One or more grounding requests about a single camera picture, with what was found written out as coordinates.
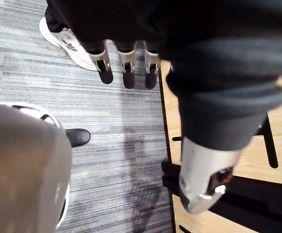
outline sneaker sole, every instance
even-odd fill
[[[65,46],[62,46],[60,41],[55,38],[51,32],[48,29],[47,23],[46,23],[46,18],[43,17],[40,22],[39,22],[39,31],[42,34],[42,36],[52,45],[58,47],[58,48],[62,48],[67,54],[68,56],[72,59],[73,62],[75,62],[77,65],[79,65],[82,68],[88,69],[88,70],[93,70],[93,71],[97,71],[96,66],[92,63],[91,65],[83,62],[81,59],[79,59],[78,56],[76,56],[75,54],[71,53],[69,51],[69,49],[67,49]]]

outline shoe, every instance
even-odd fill
[[[47,41],[56,47],[62,48],[77,65],[88,70],[97,70],[71,29],[64,29],[59,33],[52,33],[49,31],[46,18],[43,17],[39,22],[39,30]]]
[[[72,147],[83,146],[90,140],[89,131],[84,129],[70,129],[65,130],[65,132]]]

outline striped carpet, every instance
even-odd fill
[[[0,100],[39,104],[65,128],[91,132],[73,149],[71,203],[59,232],[172,232],[159,84],[145,88],[141,46],[129,90],[107,41],[114,81],[105,85],[40,35],[45,8],[43,0],[0,0]]]

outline leg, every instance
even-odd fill
[[[59,33],[63,28],[69,28],[60,13],[52,5],[51,1],[47,1],[48,7],[45,11],[46,23],[52,33]]]
[[[145,42],[144,44],[146,66],[145,86],[148,89],[153,89],[157,83],[157,74],[160,66],[160,60],[156,45],[151,42]]]
[[[134,65],[135,65],[135,41],[119,42],[114,41],[121,62],[123,83],[126,88],[134,87]]]

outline black pants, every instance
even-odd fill
[[[201,146],[242,149],[282,103],[282,0],[47,1],[49,29],[71,28],[88,52],[105,39],[119,50],[157,44],[174,68],[182,135]]]
[[[114,13],[113,10],[118,8],[118,2],[109,1],[106,8],[104,3],[95,2],[93,4],[90,2],[82,2],[81,4],[76,4],[78,6],[76,11],[66,10],[71,6],[69,2],[61,2],[59,4],[59,7],[57,7],[57,2],[54,0],[47,0],[47,3],[48,7],[45,12],[45,18],[49,30],[53,33],[58,33],[62,31],[63,28],[71,28],[75,33],[79,43],[87,52],[91,54],[99,54],[103,52],[103,41],[105,39],[114,40],[117,49],[121,52],[130,52],[134,49],[135,41],[138,38],[137,36],[131,36],[127,38],[126,36],[118,36],[118,31],[116,31],[115,34],[108,32],[110,28],[117,28],[119,29],[119,31],[122,31],[120,28],[124,27],[124,25],[118,25],[118,22],[113,22],[113,16],[114,14],[117,14],[116,12]],[[85,14],[85,17],[77,17],[78,14],[83,13],[82,9],[90,10],[87,12],[87,14]],[[108,16],[109,18],[110,25],[105,25],[103,21],[102,23],[100,21],[107,20],[106,16]],[[130,20],[133,19],[131,13],[126,14],[126,17],[127,19],[130,18]],[[139,34],[140,32],[144,33],[144,31],[137,26],[136,21],[133,20],[133,22],[133,28],[135,28],[137,34]],[[157,52],[157,48],[154,42],[147,41],[147,47],[151,52]]]

